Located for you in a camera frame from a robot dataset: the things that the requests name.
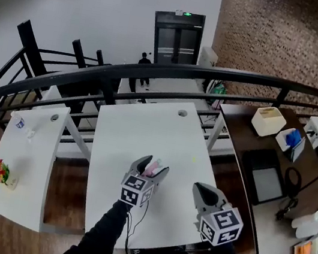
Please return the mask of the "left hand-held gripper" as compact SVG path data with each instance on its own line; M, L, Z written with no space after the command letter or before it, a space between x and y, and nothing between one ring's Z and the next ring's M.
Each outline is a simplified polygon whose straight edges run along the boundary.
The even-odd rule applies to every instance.
M133 207L142 207L146 204L158 190L159 184L164 180L169 172L169 167L162 168L152 177L142 176L146 166L151 162L152 156L147 155L137 159L131 164L131 168L126 173L121 183L119 200Z

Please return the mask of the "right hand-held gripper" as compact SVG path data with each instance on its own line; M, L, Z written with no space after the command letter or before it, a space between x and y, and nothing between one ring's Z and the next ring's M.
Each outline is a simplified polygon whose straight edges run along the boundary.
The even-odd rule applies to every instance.
M194 183L193 199L196 209L202 204L221 207L224 204L224 193L211 185ZM237 240L242 231L243 222L236 207L206 213L199 216L195 223L203 239L212 245L220 246Z

